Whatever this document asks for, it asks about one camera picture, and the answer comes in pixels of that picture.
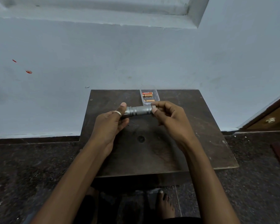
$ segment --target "dark wooden table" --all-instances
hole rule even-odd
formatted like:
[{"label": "dark wooden table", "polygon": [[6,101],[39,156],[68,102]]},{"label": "dark wooden table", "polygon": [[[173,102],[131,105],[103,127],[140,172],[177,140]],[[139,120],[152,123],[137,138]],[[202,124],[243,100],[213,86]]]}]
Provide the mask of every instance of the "dark wooden table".
[{"label": "dark wooden table", "polygon": [[[161,100],[184,108],[214,169],[238,167],[199,90],[158,90],[158,94]],[[142,106],[139,90],[91,90],[80,142],[85,144],[89,139],[97,115],[115,110],[123,101],[128,106]],[[183,153],[152,116],[130,118],[129,125],[116,137],[112,153],[97,174],[97,178],[111,177],[115,181],[119,178],[114,177],[118,176],[138,176],[130,178],[136,184],[149,178],[155,182],[154,186],[179,184],[185,176],[189,178]]]}]

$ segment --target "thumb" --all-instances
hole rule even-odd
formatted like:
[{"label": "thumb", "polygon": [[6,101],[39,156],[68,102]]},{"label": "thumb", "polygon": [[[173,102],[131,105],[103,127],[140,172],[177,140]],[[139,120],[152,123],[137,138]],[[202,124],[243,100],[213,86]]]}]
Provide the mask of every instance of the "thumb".
[{"label": "thumb", "polygon": [[[120,106],[116,109],[116,111],[120,112],[121,115],[123,116],[125,111],[127,110],[127,104],[125,102],[122,102]],[[117,112],[113,112],[113,114],[110,116],[114,121],[119,121],[120,120],[120,114]]]},{"label": "thumb", "polygon": [[164,125],[165,121],[167,118],[170,118],[168,116],[165,115],[164,112],[160,111],[159,109],[157,109],[156,107],[153,107],[153,109],[151,110],[152,113],[155,115],[155,117],[157,118],[157,120]]}]

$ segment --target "forearm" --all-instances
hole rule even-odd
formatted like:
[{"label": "forearm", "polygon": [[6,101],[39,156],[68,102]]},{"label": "forearm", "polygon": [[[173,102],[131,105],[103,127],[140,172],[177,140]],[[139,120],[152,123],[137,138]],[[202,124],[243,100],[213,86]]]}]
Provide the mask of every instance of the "forearm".
[{"label": "forearm", "polygon": [[198,139],[184,151],[203,222],[240,223]]},{"label": "forearm", "polygon": [[100,152],[99,145],[89,141],[31,223],[72,223],[104,159],[105,155]]}]

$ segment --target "fingernail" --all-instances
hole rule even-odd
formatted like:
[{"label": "fingernail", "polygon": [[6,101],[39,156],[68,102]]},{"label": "fingernail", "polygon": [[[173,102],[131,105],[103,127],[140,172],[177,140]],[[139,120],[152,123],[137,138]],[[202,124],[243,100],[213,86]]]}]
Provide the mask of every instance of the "fingernail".
[{"label": "fingernail", "polygon": [[157,108],[156,107],[153,107],[153,109],[151,110],[152,113],[154,114],[156,111],[157,111]]}]

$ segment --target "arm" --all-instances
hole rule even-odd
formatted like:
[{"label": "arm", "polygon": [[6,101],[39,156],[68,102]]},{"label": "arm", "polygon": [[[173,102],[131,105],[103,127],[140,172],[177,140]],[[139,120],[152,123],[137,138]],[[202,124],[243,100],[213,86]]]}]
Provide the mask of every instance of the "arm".
[{"label": "arm", "polygon": [[[117,109],[122,115],[126,103]],[[115,135],[129,123],[110,111],[97,117],[93,133],[61,178],[31,224],[72,223],[80,204],[105,158],[111,153]]]},{"label": "arm", "polygon": [[183,108],[168,101],[157,101],[152,105],[158,108],[154,108],[152,112],[159,123],[166,127],[186,157],[203,223],[239,224]]}]

